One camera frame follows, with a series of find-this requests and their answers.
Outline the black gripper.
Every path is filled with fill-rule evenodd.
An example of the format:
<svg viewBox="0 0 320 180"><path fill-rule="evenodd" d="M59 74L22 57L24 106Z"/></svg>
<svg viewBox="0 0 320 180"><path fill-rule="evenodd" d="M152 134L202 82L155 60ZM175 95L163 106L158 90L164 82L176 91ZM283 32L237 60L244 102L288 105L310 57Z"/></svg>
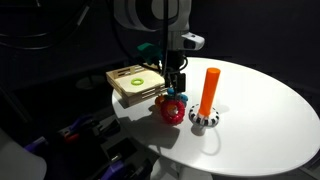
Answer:
<svg viewBox="0 0 320 180"><path fill-rule="evenodd" d="M178 73L174 75L175 78L175 90L177 93L182 93L186 89L186 74L179 73L188 65L188 59L185 56L184 51L171 51L168 50L163 55L161 60L162 70L161 75L165 74L165 87L167 88L167 94L172 95L171 81L168 73Z"/></svg>

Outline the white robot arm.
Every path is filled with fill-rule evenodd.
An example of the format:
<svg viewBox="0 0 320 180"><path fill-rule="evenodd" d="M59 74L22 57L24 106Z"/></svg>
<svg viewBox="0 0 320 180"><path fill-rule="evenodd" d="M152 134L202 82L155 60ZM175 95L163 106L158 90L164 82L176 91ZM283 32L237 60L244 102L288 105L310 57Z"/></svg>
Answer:
<svg viewBox="0 0 320 180"><path fill-rule="evenodd" d="M175 97L186 88L186 76L180 73L184 52L196 47L189 40L191 6L192 0L111 0L113 17L123 27L163 33L162 74Z"/></svg>

